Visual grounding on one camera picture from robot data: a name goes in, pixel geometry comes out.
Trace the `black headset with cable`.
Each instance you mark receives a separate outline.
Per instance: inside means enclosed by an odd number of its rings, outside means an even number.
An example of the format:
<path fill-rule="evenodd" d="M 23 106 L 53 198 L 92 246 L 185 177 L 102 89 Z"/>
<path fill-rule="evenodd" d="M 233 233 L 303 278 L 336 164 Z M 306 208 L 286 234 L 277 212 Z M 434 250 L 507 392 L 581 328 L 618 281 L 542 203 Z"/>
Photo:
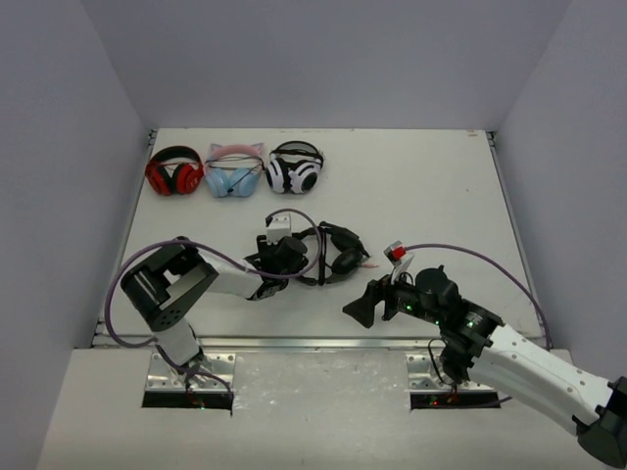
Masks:
<path fill-rule="evenodd" d="M 302 284 L 314 287 L 344 281 L 370 258 L 361 237 L 352 230 L 326 221 L 322 221 L 317 229 L 322 236 L 322 251 L 315 277 L 300 276 L 298 281 Z M 339 252 L 331 263 L 326 261 L 328 243 Z"/>

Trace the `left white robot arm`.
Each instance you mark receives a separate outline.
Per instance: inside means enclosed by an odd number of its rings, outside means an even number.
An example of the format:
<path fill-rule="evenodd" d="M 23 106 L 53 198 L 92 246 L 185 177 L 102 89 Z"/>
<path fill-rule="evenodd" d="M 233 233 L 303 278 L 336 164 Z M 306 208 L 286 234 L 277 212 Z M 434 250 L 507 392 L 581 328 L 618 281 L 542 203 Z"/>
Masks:
<path fill-rule="evenodd" d="M 308 248 L 293 236 L 275 244 L 260 236 L 258 251 L 235 262 L 203 255 L 200 245 L 184 236 L 155 248 L 121 277 L 121 289 L 153 333 L 162 357 L 187 376 L 200 368 L 202 348 L 185 316 L 205 294 L 263 300 L 284 290 L 308 265 Z"/>

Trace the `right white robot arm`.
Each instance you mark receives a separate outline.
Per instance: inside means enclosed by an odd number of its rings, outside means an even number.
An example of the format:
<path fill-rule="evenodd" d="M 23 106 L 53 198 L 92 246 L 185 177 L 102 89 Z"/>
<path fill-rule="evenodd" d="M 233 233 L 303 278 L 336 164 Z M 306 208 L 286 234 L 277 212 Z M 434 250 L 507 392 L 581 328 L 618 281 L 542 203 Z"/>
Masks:
<path fill-rule="evenodd" d="M 626 379 L 585 371 L 526 339 L 492 311 L 461 296 L 442 267 L 413 282 L 386 275 L 370 281 L 345 314 L 369 328 L 377 305 L 436 325 L 444 373 L 492 387 L 552 419 L 603 464 L 626 466 Z"/>

